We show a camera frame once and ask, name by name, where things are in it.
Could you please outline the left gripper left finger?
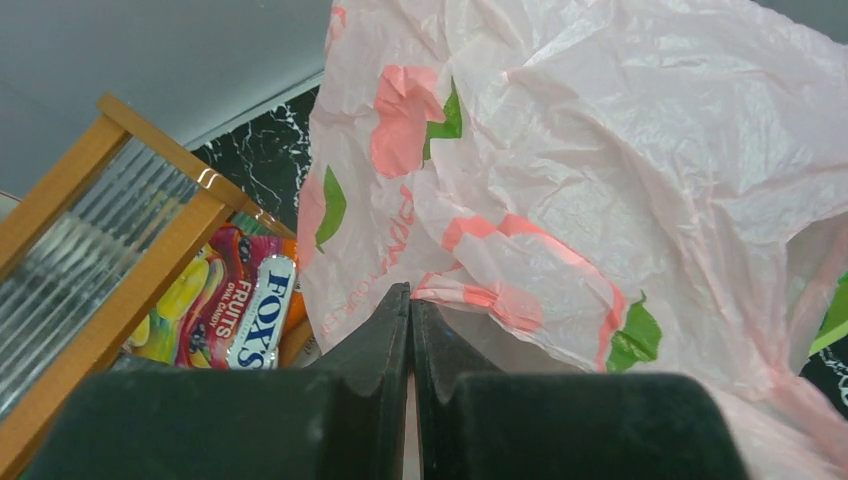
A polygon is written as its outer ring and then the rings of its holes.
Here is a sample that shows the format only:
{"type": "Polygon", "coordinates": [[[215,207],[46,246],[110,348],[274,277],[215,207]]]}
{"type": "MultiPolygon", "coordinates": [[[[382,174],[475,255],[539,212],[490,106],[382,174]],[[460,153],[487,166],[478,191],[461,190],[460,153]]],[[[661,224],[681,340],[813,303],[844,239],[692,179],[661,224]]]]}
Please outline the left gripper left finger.
{"type": "Polygon", "coordinates": [[[71,394],[28,479],[398,479],[410,288],[304,368],[112,370],[71,394]]]}

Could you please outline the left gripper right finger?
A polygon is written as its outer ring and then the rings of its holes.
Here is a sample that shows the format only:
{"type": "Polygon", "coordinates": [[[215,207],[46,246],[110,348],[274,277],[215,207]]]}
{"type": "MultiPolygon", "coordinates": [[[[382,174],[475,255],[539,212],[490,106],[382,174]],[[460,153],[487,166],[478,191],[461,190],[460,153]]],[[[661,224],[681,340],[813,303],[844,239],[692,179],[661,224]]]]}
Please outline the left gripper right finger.
{"type": "Polygon", "coordinates": [[[745,479],[716,402],[674,374],[517,374],[410,308],[426,479],[745,479]]]}

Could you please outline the pink plastic grocery bag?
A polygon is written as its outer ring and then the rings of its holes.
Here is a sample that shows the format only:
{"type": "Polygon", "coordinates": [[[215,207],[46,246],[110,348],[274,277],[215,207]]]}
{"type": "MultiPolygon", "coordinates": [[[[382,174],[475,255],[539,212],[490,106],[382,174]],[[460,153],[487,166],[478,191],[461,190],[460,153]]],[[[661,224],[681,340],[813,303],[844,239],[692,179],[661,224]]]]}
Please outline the pink plastic grocery bag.
{"type": "Polygon", "coordinates": [[[847,46],[752,1],[337,1],[299,196],[328,352],[386,290],[674,372],[760,479],[847,474],[800,370],[847,271],[847,46]]]}

